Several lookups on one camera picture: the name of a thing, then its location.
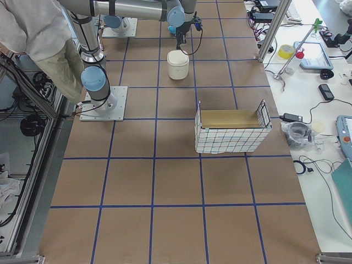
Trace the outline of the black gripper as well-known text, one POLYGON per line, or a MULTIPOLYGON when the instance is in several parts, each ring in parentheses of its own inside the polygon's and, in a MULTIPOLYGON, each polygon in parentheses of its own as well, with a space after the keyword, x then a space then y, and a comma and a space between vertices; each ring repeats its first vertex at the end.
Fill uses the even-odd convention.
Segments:
POLYGON ((190 23, 184 23, 182 26, 176 28, 177 49, 181 50, 181 44, 186 44, 186 34, 190 30, 190 23))

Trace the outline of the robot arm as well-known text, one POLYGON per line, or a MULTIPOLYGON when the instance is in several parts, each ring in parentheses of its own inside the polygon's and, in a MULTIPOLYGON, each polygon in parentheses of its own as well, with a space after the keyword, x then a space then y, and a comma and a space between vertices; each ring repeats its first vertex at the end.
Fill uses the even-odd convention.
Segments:
POLYGON ((104 54, 98 44, 92 18, 98 15, 166 21, 175 27, 176 49, 186 43, 185 36, 192 24, 201 20, 195 14, 197 1, 60 1, 81 47, 81 59, 86 66, 105 65, 104 54))
POLYGON ((107 27, 117 33, 123 33, 130 28, 129 18, 127 17, 105 15, 103 21, 107 27))

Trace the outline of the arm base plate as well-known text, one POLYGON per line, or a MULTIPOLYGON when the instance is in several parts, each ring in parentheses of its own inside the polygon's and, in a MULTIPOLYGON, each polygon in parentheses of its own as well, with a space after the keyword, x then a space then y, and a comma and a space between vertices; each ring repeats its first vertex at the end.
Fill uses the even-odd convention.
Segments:
POLYGON ((119 39, 135 37, 137 31, 137 18, 123 18, 119 27, 106 26, 103 29, 102 37, 105 39, 119 39))
POLYGON ((109 122, 123 121, 125 113, 125 105, 127 101, 128 87, 127 86, 111 86, 111 93, 107 101, 94 101, 88 92, 85 95, 82 114, 79 114, 81 122, 109 122))

